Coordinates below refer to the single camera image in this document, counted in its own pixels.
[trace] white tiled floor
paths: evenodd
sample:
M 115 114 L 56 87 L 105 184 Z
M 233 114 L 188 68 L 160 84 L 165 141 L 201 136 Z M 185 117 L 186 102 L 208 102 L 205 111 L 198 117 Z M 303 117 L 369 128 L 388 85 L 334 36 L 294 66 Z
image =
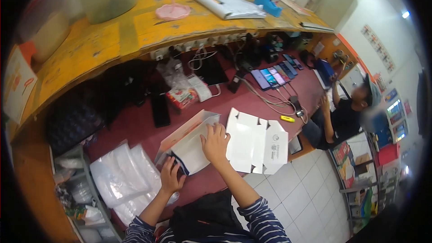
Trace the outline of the white tiled floor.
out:
M 315 150 L 284 165 L 274 175 L 245 180 L 262 197 L 292 243 L 343 243 L 349 239 L 347 210 L 329 153 Z M 238 204 L 232 199 L 234 208 Z M 235 210 L 246 228 L 246 220 Z

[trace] white cardboard box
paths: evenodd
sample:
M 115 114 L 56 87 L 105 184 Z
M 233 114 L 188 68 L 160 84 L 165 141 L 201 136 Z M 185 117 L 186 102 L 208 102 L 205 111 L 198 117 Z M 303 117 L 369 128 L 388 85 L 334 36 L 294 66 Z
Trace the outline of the white cardboard box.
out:
M 226 157 L 244 173 L 274 174 L 288 162 L 288 132 L 277 120 L 265 120 L 231 108 Z

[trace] striped sleeve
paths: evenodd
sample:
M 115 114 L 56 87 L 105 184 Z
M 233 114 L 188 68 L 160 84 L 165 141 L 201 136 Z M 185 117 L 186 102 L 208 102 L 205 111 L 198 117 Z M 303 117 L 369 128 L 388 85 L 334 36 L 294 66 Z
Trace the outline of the striped sleeve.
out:
M 249 222 L 247 226 L 257 242 L 291 243 L 282 224 L 267 206 L 266 199 L 261 197 L 247 208 L 238 208 L 238 212 Z
M 122 243 L 154 243 L 155 227 L 135 217 L 126 229 Z

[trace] pink stand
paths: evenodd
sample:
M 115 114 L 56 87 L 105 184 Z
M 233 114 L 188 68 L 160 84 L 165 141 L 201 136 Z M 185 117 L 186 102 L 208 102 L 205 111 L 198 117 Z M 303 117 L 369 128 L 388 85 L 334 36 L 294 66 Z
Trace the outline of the pink stand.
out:
M 177 4 L 171 0 L 172 4 L 165 4 L 156 10 L 156 16 L 159 19 L 172 21 L 185 18 L 191 12 L 189 6 Z

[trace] electrical outlet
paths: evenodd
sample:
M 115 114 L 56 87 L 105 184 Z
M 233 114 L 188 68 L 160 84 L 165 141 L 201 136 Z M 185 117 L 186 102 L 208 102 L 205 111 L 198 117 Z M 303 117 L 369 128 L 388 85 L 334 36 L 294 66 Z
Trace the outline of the electrical outlet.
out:
M 188 52 L 195 46 L 196 41 L 189 41 L 183 44 L 183 51 Z
M 220 43 L 223 45 L 228 45 L 228 43 L 230 42 L 230 40 L 228 39 L 229 35 L 223 35 L 220 36 Z
M 215 37 L 210 37 L 210 45 L 212 47 L 216 46 L 217 43 L 219 42 L 219 36 L 215 36 Z
M 202 49 L 202 48 L 204 48 L 205 45 L 207 45 L 208 42 L 209 42 L 208 38 L 199 39 L 199 40 L 197 40 L 197 46 L 199 49 Z
M 236 41 L 238 40 L 239 34 L 231 34 L 228 36 L 230 41 Z
M 168 54 L 168 47 L 163 47 L 160 49 L 157 49 L 156 51 L 150 52 L 150 57 L 153 60 L 159 61 L 164 58 L 164 56 Z

